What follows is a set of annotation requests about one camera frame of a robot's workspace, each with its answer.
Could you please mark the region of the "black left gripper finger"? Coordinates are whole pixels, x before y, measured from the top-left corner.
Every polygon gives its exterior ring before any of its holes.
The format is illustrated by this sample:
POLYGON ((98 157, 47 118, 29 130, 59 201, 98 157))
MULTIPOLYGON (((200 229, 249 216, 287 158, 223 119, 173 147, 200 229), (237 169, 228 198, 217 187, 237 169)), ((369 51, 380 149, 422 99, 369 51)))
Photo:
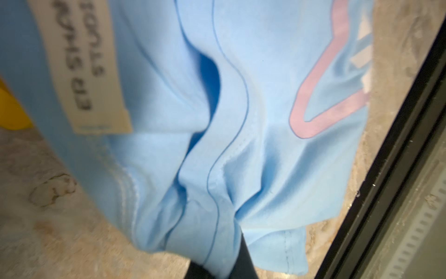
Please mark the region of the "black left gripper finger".
MULTIPOLYGON (((190 262, 184 279, 215 279, 216 277, 209 273, 202 266, 190 262)), ((248 247, 244 236, 241 238, 240 250, 235 265, 230 273, 229 279, 259 279, 255 267, 250 257, 248 247)))

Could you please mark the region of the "yellow t-shirt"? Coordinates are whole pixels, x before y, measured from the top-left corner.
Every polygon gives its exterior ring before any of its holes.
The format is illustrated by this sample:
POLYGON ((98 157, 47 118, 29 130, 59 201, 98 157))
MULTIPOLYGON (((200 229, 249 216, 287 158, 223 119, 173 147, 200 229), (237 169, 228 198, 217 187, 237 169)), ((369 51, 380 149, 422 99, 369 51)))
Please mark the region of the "yellow t-shirt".
POLYGON ((21 104, 1 80, 1 127, 7 130, 24 130, 33 127, 21 104))

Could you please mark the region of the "light blue t-shirt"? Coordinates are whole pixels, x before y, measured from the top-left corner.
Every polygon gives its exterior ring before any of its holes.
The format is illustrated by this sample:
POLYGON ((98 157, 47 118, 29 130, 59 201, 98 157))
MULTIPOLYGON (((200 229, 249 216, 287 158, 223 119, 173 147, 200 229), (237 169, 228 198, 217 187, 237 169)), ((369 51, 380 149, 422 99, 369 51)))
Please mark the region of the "light blue t-shirt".
POLYGON ((2 1, 1 79, 140 250, 307 273, 368 117, 373 1, 2 1))

